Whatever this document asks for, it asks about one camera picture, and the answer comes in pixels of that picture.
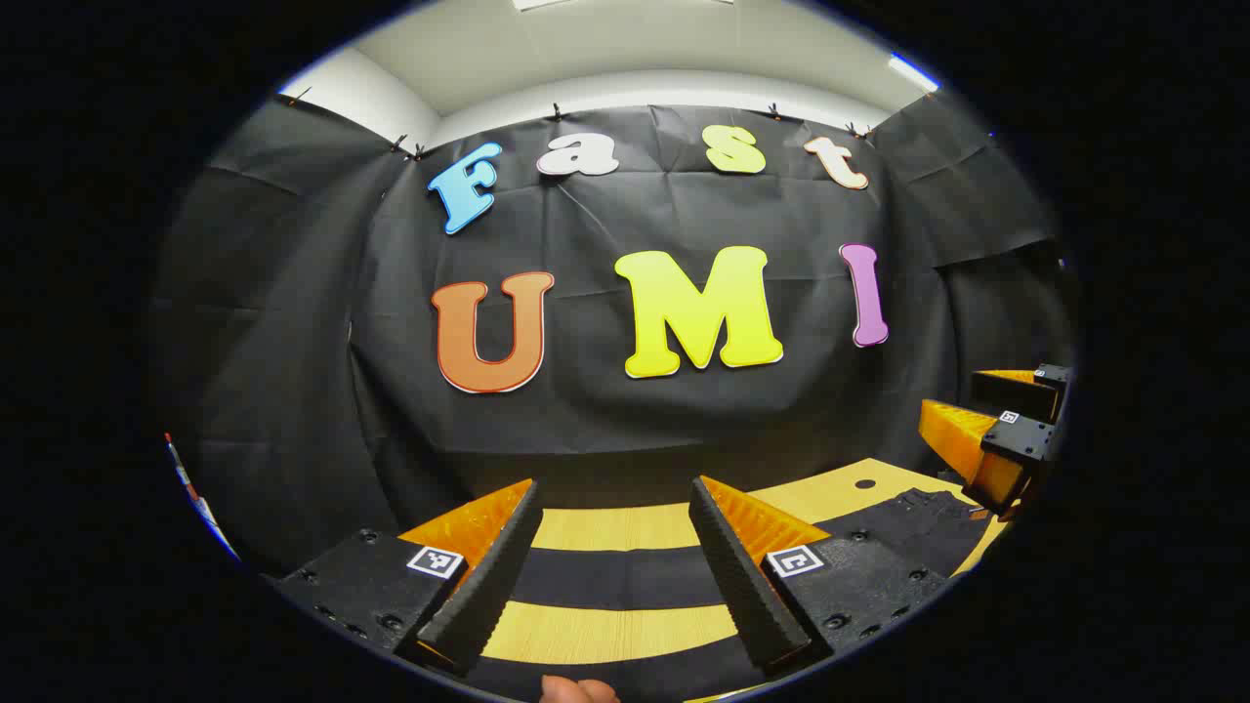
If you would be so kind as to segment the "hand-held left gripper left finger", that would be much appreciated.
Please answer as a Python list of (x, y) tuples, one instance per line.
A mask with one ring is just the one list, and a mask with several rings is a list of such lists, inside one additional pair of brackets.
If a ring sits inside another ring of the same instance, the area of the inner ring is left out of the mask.
[(382, 655), (466, 675), (494, 635), (542, 520), (528, 477), (394, 537), (360, 528), (272, 587)]

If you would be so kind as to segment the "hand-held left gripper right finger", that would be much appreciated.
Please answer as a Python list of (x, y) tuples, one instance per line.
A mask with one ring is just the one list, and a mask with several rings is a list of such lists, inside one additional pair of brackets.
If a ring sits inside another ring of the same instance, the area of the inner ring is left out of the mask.
[(852, 655), (940, 595), (941, 570), (872, 530), (824, 530), (712, 477), (688, 514), (748, 657), (765, 675)]

